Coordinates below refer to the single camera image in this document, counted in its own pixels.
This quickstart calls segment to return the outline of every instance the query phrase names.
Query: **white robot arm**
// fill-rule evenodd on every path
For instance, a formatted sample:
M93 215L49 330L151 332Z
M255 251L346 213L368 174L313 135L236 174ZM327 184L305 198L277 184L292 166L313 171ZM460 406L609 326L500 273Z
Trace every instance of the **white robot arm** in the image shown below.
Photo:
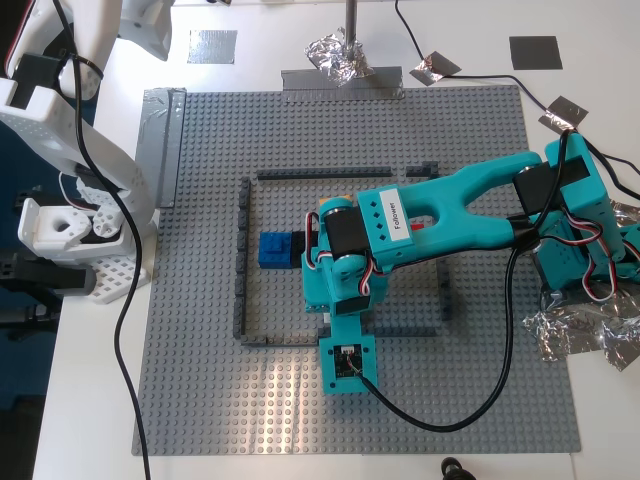
M116 37L131 40L160 60L166 60L171 46L171 6L175 0L61 0L69 22L73 22L78 55L104 70ZM51 0L33 0L29 5L12 48L5 72L9 78L25 53L41 54L60 33L62 25ZM100 78L81 65L82 98L91 99ZM60 74L62 93L73 98L73 67L68 60Z
M170 7L174 0L61 0L65 15L74 25L78 55L103 70L116 36L131 38L159 58L166 59L171 41ZM25 13L5 69L18 77L26 54L41 54L62 30L51 0L35 0ZM100 77L81 64L82 98L92 98ZM59 89L75 97L73 64L65 62L58 76ZM0 79L0 120L13 129L38 155L62 173L79 176L85 166L75 137L74 109L52 88L37 85L28 102L14 101L18 82ZM83 124L87 149L94 162L118 189L141 232L150 229L154 205L140 168L117 145L88 124ZM39 207L28 200L18 236L31 250L58 263L81 263L103 255L131 254L131 232L110 195L77 181L82 197L99 207L93 213L73 207ZM89 242L89 233L111 241Z

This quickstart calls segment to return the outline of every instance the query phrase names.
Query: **tape strip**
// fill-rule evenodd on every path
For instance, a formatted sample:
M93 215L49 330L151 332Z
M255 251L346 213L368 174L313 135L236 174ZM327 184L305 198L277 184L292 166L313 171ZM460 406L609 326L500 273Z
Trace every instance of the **tape strip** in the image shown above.
M188 63L233 64L237 30L191 30Z
M376 68L373 75L355 78L342 87L336 87L318 70L283 70L282 81L288 102L404 98L401 67Z
M584 108L560 96L549 105L538 121L560 134L567 129L578 128L588 114L589 112Z
M144 92L136 163L156 208L175 203L186 96L186 90L179 88Z

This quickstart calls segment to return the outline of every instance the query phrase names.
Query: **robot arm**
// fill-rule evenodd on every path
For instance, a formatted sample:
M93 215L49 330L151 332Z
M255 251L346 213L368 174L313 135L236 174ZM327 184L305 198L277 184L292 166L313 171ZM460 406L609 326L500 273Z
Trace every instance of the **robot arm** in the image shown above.
M67 20L73 22L78 55L100 70L107 64L119 30L129 32L127 38L135 39L160 58L168 54L173 0L60 0L60 4ZM86 165L75 137L75 111L58 93L59 88L64 96L75 98L73 64L70 59L62 60L65 63L57 70L56 59L39 56L61 30L52 0L30 4L5 63L11 79L0 79L0 120L62 173L77 176L78 191L99 209L93 214L68 206L40 208L30 200L28 208L23 209L18 235L35 253L58 263L130 254L131 232L111 196L83 168ZM46 68L48 77L41 73ZM98 90L100 78L84 63L80 69L82 98L90 99ZM34 80L30 72L37 72ZM138 229L149 231L154 205L140 168L88 124L83 124L83 131L92 158L119 189ZM88 240L91 230L110 242Z
M552 234L584 243L576 248L552 240L536 248L540 275L551 288L584 279L585 272L608 276L612 262L614 273L640 281L636 258L625 255L624 243L637 249L640 228L618 228L606 188L577 134L568 140L552 214L539 231L533 230L557 178L558 142L546 153L547 163L535 153L520 153L427 182L360 192L357 206L346 197L322 204L318 246L311 250L311 262L303 258L302 282L306 310L328 313L331 320L331 336L319 342L326 393L366 391L345 359L375 384L375 342L362 334L360 314L384 301L389 276L399 267L465 250L497 250L519 242L535 245L540 236ZM488 190L511 183L524 215L507 219L467 211ZM409 220L424 215L433 217L434 225L414 231ZM599 226L600 240L591 240L593 232L586 237L578 233L572 224L576 218Z
M171 45L171 6L175 0L61 0L67 20L73 22L78 55L104 71L116 36L131 40L152 55L166 60ZM51 0L33 0L25 12L5 62L5 72L13 77L25 53L41 54L62 30ZM100 78L87 65L80 66L82 98L96 94ZM73 66L68 60L60 74L60 89L75 96Z

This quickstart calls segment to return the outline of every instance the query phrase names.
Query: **aluminum foil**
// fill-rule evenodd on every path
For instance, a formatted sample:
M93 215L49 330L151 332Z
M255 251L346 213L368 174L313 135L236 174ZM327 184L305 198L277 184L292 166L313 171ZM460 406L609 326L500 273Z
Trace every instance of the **aluminum foil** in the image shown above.
M593 285L599 295L608 285ZM593 302L582 290L547 292L541 309L524 319L545 361L575 353L602 350L609 363L624 370L640 356L640 287L620 284L604 303Z
M553 112L550 112L549 110L547 110L544 115L540 117L539 122L543 125L546 125L554 132L560 134L565 130L571 130L575 128L570 122L567 122L562 117L556 115Z
M565 130L578 128L578 125L589 114L588 110L576 105L571 100L559 96L549 105L538 121L554 132L561 134Z
M426 56L424 60L420 62L420 65L409 73L416 80L430 87L444 77L454 75L459 71L460 67L455 63L443 55L440 55L438 52L433 52L431 55Z
M338 29L338 35L329 35L309 44L304 53L313 65L338 87L354 78L373 75L362 50L362 44L355 41L353 60L347 58L344 45L344 28Z
M613 208L618 227L626 227L640 223L640 208L614 202L613 200L611 200L611 207Z

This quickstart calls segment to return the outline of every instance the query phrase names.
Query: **gray lego baseplate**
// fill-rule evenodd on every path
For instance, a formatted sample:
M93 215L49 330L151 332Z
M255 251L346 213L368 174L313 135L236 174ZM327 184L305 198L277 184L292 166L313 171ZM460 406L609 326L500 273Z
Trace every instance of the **gray lego baseplate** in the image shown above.
M249 346L269 335L326 334L320 316L304 314L300 270L259 269L260 231L301 230L303 213L322 196L424 180L407 179L408 166L436 162L448 175L527 149L516 87L405 93L317 103L287 102L281 92L187 95L176 205L160 219L139 388L151 455L580 449L566 364L543 363L520 324L537 309L537 278L525 258L514 279L509 381L483 418L454 434L417 430L369 394L325 395L316 347ZM354 166L391 166L394 176L257 179L267 168ZM496 216L521 210L511 187L470 208ZM365 329L435 334L377 339L379 388L401 409L445 424L487 398L504 349L507 257L466 252L394 273L388 301ZM234 338L238 261L247 272L245 345ZM140 454L137 436L133 452Z

